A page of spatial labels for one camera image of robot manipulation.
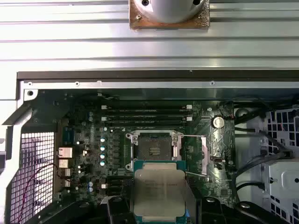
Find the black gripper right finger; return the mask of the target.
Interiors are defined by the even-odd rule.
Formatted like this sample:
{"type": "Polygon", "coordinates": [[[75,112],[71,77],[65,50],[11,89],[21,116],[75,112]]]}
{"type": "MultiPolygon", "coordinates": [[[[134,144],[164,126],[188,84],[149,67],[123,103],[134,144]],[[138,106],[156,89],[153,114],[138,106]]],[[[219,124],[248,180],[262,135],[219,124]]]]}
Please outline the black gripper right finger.
{"type": "Polygon", "coordinates": [[[192,224],[286,224],[287,221],[247,201],[232,208],[203,196],[193,179],[186,180],[186,208],[192,224]]]}

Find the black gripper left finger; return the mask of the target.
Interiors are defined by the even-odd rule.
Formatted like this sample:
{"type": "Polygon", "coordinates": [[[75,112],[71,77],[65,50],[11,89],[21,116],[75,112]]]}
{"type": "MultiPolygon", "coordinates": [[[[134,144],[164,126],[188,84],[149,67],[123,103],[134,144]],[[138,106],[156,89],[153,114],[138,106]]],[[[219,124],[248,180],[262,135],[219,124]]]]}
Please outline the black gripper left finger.
{"type": "Polygon", "coordinates": [[[68,193],[35,215],[36,224],[133,224],[135,216],[130,208],[132,186],[121,188],[119,195],[106,196],[101,201],[80,199],[68,193]]]}

